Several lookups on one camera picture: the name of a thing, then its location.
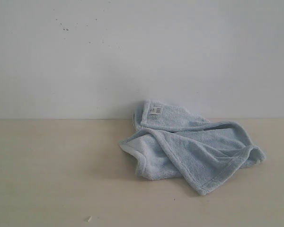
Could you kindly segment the light blue fleece towel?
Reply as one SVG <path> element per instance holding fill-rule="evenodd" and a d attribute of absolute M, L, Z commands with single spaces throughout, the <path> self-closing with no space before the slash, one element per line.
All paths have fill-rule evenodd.
<path fill-rule="evenodd" d="M 153 107 L 161 114 L 149 114 Z M 119 142 L 137 160 L 136 174 L 149 180 L 183 177 L 200 195 L 241 169 L 266 158 L 236 122 L 212 122 L 187 109 L 145 101 L 133 112 L 135 133 Z"/>

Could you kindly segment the white barcode label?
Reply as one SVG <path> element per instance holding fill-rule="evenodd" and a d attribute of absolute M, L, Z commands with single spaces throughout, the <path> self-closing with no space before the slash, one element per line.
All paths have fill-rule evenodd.
<path fill-rule="evenodd" d="M 153 107 L 150 109 L 149 114 L 161 114 L 162 108 L 160 107 Z"/>

